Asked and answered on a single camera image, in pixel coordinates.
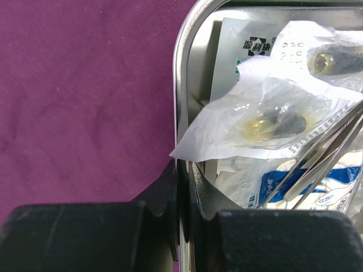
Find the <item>clear pouch with small parts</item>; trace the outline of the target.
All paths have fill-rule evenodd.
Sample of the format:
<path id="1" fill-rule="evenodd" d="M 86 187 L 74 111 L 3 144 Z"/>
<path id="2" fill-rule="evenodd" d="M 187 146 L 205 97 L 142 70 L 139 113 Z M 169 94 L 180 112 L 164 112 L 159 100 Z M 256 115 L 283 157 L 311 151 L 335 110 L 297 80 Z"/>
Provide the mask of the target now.
<path id="1" fill-rule="evenodd" d="M 238 70 L 236 85 L 203 107 L 172 151 L 173 158 L 294 157 L 362 100 L 359 92 L 270 57 L 253 57 Z"/>

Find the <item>silver tweezers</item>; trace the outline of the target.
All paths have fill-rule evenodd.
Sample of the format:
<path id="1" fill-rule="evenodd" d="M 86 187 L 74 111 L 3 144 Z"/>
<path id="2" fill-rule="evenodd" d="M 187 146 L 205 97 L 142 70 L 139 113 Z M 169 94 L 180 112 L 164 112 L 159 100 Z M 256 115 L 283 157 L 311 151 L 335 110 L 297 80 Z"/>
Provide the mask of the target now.
<path id="1" fill-rule="evenodd" d="M 315 142 L 287 175 L 290 177 L 306 163 L 310 165 L 306 172 L 286 191 L 284 200 L 292 201 L 301 192 L 304 192 L 294 206 L 297 208 L 346 153 L 361 128 L 362 113 L 359 113 L 346 123 L 333 128 L 333 134 L 325 135 Z"/>

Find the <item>white pouch with dark item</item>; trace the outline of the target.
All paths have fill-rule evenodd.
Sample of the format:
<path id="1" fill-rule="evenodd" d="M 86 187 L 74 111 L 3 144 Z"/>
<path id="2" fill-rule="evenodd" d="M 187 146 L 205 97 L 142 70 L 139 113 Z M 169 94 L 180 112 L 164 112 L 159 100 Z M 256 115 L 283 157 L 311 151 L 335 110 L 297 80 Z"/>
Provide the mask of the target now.
<path id="1" fill-rule="evenodd" d="M 362 31 L 291 21 L 277 35 L 270 56 L 333 86 L 362 92 Z"/>

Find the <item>clear bag blue white gloves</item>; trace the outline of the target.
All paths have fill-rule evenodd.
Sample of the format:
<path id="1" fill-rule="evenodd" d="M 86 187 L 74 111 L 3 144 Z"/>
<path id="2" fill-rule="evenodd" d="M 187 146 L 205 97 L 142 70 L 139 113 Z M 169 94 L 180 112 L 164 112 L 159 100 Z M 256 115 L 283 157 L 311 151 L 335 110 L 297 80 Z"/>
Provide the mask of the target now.
<path id="1" fill-rule="evenodd" d="M 295 164 L 294 159 L 233 157 L 219 160 L 215 182 L 224 195 L 244 209 L 260 205 Z M 298 206 L 300 210 L 331 210 L 350 218 L 362 208 L 362 151 L 346 153 Z"/>

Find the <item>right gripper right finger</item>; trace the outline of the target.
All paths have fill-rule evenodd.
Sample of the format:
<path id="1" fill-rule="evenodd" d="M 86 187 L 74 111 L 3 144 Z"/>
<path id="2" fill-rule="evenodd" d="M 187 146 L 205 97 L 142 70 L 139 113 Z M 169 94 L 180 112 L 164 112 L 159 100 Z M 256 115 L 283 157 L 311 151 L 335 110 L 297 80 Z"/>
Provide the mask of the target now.
<path id="1" fill-rule="evenodd" d="M 189 167 L 193 271 L 361 271 L 362 241 L 343 214 L 244 210 Z"/>

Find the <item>green white packet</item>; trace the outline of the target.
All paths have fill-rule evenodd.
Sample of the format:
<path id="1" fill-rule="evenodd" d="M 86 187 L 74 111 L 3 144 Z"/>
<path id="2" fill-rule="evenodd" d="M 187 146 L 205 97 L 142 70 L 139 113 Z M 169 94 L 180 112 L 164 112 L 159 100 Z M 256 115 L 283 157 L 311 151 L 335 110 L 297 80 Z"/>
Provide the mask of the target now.
<path id="1" fill-rule="evenodd" d="M 253 56 L 269 56 L 283 24 L 224 18 L 214 65 L 210 101 L 228 93 L 239 79 L 237 66 Z"/>

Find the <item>purple cloth mat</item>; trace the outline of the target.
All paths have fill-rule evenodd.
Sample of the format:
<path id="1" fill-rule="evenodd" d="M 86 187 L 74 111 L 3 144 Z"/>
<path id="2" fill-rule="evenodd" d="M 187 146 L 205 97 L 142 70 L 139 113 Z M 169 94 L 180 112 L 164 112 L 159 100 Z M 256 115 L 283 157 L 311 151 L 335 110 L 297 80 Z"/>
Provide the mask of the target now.
<path id="1" fill-rule="evenodd" d="M 1 226 L 24 205 L 128 202 L 160 177 L 192 6 L 1 2 Z"/>

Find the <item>dark tweezers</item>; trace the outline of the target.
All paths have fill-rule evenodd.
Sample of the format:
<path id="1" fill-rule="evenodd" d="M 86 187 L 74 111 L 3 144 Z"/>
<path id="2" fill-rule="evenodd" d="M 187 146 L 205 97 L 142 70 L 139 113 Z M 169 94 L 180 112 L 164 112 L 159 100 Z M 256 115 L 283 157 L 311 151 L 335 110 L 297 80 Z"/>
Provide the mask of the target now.
<path id="1" fill-rule="evenodd" d="M 307 145 L 307 147 L 303 148 L 301 150 L 301 154 L 298 158 L 297 161 L 299 161 L 301 159 L 302 156 L 304 156 L 304 154 L 314 145 L 315 142 L 317 142 L 319 139 L 321 139 L 322 137 L 324 137 L 325 135 L 331 135 L 334 133 L 334 131 L 332 130 L 333 128 L 335 128 L 337 125 L 342 125 L 344 123 L 346 123 L 348 120 L 350 120 L 352 117 L 356 116 L 357 114 L 362 113 L 362 102 L 356 104 L 355 106 L 353 106 L 351 109 L 347 110 L 344 114 L 341 115 L 341 117 L 338 119 L 338 121 L 336 121 L 334 124 L 332 124 L 323 134 L 321 134 L 316 140 L 314 140 L 312 142 L 312 144 Z M 280 189 L 298 172 L 298 170 L 296 170 L 296 172 L 291 175 L 290 177 L 288 177 L 287 175 L 289 174 L 289 171 L 287 173 L 287 175 L 282 179 L 282 181 L 276 186 L 276 188 L 271 192 L 271 194 L 264 200 L 264 202 L 262 202 L 259 206 L 260 207 L 266 207 L 267 203 L 280 191 Z"/>

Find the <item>metal tray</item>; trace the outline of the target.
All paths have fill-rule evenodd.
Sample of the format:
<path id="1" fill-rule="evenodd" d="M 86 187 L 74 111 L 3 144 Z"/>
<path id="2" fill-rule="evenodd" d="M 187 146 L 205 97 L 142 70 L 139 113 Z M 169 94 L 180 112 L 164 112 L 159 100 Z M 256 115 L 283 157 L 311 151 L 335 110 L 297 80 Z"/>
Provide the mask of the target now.
<path id="1" fill-rule="evenodd" d="M 362 29 L 361 1 L 197 1 L 179 31 L 173 56 L 175 139 L 208 103 L 222 19 L 286 23 L 308 19 L 338 29 Z M 178 160 L 181 271 L 241 270 L 237 255 L 246 217 L 214 185 L 217 162 Z"/>

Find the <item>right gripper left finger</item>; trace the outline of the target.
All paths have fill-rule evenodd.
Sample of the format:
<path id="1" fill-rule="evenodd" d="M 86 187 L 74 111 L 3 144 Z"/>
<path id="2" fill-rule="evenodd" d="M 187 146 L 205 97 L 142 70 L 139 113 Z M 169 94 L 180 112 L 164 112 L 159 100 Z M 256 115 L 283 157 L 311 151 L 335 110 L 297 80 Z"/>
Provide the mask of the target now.
<path id="1" fill-rule="evenodd" d="M 1 226 L 2 271 L 172 271 L 178 259 L 177 174 L 128 202 L 15 208 Z"/>

